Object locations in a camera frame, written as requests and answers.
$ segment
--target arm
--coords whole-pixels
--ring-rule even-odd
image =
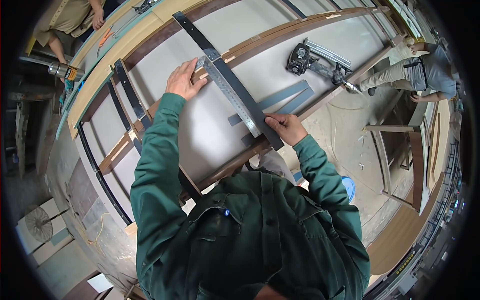
[[[412,99],[413,102],[438,102],[447,99],[447,97],[442,92],[436,92],[426,96],[413,95],[410,99]]]
[[[412,50],[413,55],[417,54],[417,51],[428,51],[427,50],[427,45],[424,42],[420,42],[420,43],[410,45],[409,48]]]
[[[266,114],[265,122],[297,152],[303,177],[309,182],[312,200],[326,209],[340,240],[358,268],[364,289],[370,276],[370,259],[361,243],[358,208],[348,203],[348,195],[335,166],[295,115]]]
[[[153,125],[143,138],[143,149],[130,191],[137,223],[137,276],[157,261],[186,218],[178,201],[179,115],[186,101],[195,96],[206,79],[190,83],[196,59],[185,62],[170,75]]]
[[[98,30],[102,27],[105,23],[103,20],[103,7],[101,0],[88,0],[90,5],[92,6],[92,10],[94,11],[95,15],[92,19],[92,27],[94,30]]]

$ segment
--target sleeve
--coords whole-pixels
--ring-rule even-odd
[[[428,52],[434,53],[437,50],[438,45],[432,43],[425,43],[425,48],[425,50],[427,50]]]
[[[132,184],[130,201],[137,223],[137,275],[162,255],[186,214],[179,204],[179,116],[186,103],[179,95],[162,96],[153,124],[145,132],[143,149]]]
[[[370,259],[361,243],[358,208],[348,203],[341,176],[311,135],[303,138],[293,149],[297,152],[302,175],[309,182],[310,196],[330,213],[333,226],[357,266],[366,288],[370,277]]]

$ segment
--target nail gun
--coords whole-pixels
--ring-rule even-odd
[[[311,52],[333,61],[335,63],[335,69],[332,70],[319,63],[319,58],[312,56],[310,54]],[[343,84],[349,89],[358,91],[353,84],[345,80],[345,77],[352,73],[349,64],[350,62],[345,58],[305,39],[303,43],[299,43],[295,49],[293,49],[287,61],[287,70],[299,76],[304,74],[305,71],[311,70],[322,77],[330,79],[334,85]]]

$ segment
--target khaki pants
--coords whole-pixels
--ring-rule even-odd
[[[272,173],[277,174],[280,177],[283,177],[290,181],[293,185],[297,185],[295,179],[293,178],[293,174],[287,166],[287,163],[283,159],[283,157],[275,150],[271,150],[268,153],[260,156],[260,161],[258,163],[258,167],[264,167],[265,169],[269,170]],[[243,166],[242,172],[248,172],[246,166]]]
[[[408,81],[408,70],[403,67],[410,63],[412,63],[411,59],[401,60],[385,70],[373,74],[360,82],[360,90],[366,91],[374,86],[389,84],[391,87],[399,90],[413,91],[413,87],[410,81]]]

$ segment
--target blue bucket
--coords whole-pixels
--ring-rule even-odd
[[[342,183],[347,190],[348,195],[348,203],[352,202],[353,197],[355,196],[355,183],[353,182],[352,178],[348,176],[342,176]]]

